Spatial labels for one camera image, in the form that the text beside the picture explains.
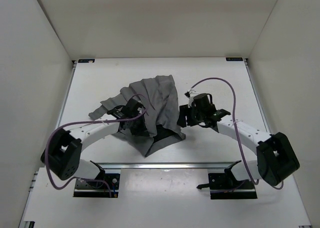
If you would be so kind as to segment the grey pleated skirt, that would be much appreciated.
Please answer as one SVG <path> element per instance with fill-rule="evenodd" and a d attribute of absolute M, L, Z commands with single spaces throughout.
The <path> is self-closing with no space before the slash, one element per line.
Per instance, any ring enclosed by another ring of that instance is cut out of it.
<path fill-rule="evenodd" d="M 185 140 L 181 127 L 177 125 L 179 118 L 178 92 L 172 75 L 156 76 L 130 83 L 120 89 L 118 95 L 101 101 L 101 106 L 90 112 L 91 120 L 97 120 L 108 111 L 119 105 L 126 105 L 134 94 L 147 107 L 144 115 L 148 136 L 133 136 L 131 131 L 123 130 L 114 136 L 128 142 L 142 156 L 148 157 L 169 145 Z"/>

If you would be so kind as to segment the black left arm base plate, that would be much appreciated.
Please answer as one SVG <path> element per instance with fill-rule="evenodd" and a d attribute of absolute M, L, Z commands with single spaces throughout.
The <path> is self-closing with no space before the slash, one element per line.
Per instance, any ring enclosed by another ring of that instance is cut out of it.
<path fill-rule="evenodd" d="M 83 198 L 118 198 L 120 187 L 120 170 L 105 170 L 103 182 L 86 182 L 77 180 L 74 185 L 73 197 Z"/>

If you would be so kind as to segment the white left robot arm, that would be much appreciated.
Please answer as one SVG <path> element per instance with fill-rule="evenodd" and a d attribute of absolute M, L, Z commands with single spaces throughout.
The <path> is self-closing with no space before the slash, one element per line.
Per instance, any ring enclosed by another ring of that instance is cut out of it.
<path fill-rule="evenodd" d="M 87 182 L 94 188 L 104 186 L 105 172 L 96 163 L 81 159 L 81 153 L 95 142 L 123 130 L 136 136 L 147 135 L 144 115 L 148 109 L 135 98 L 118 105 L 95 121 L 78 121 L 58 127 L 48 138 L 41 161 L 50 183 L 64 189 L 72 180 Z"/>

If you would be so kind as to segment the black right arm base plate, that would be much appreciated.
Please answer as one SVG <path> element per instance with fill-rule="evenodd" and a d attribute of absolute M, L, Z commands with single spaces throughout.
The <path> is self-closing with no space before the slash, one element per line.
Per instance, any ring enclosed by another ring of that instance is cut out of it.
<path fill-rule="evenodd" d="M 256 188 L 248 180 L 237 181 L 225 173 L 209 173 L 211 200 L 257 199 Z"/>

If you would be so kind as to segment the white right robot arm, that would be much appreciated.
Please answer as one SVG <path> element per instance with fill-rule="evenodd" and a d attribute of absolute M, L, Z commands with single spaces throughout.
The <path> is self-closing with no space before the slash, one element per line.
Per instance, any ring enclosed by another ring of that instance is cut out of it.
<path fill-rule="evenodd" d="M 300 168 L 298 158 L 288 137 L 278 132 L 271 134 L 233 119 L 225 109 L 217 109 L 208 93 L 185 93 L 188 103 L 179 107 L 178 125 L 200 126 L 236 140 L 242 147 L 251 150 L 255 160 L 237 161 L 227 169 L 224 183 L 236 188 L 243 180 L 264 180 L 277 186 Z"/>

